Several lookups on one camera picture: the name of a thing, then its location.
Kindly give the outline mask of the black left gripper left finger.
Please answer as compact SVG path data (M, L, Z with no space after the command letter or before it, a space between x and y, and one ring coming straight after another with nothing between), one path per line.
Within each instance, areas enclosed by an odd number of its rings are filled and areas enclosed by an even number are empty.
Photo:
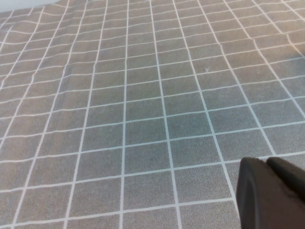
M243 229L305 227L305 198L287 187L266 161L241 160L236 202Z

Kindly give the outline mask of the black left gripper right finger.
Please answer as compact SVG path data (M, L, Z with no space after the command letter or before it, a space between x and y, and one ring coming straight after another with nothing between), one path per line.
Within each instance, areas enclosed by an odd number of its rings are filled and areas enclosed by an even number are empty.
M305 171L279 157L270 157L266 163L276 175L300 198L305 198Z

